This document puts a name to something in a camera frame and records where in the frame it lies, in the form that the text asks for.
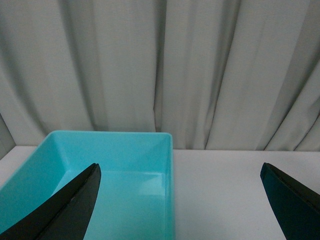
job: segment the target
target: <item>white tabletop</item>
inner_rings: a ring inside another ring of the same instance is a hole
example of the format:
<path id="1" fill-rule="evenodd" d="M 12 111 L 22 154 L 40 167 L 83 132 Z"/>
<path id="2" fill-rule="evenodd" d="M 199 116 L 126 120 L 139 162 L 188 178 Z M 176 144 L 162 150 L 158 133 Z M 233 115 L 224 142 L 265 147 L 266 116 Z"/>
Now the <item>white tabletop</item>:
<path id="1" fill-rule="evenodd" d="M 0 186 L 35 149 L 0 160 Z M 260 179 L 271 163 L 320 193 L 320 152 L 175 150 L 177 240 L 285 240 Z"/>

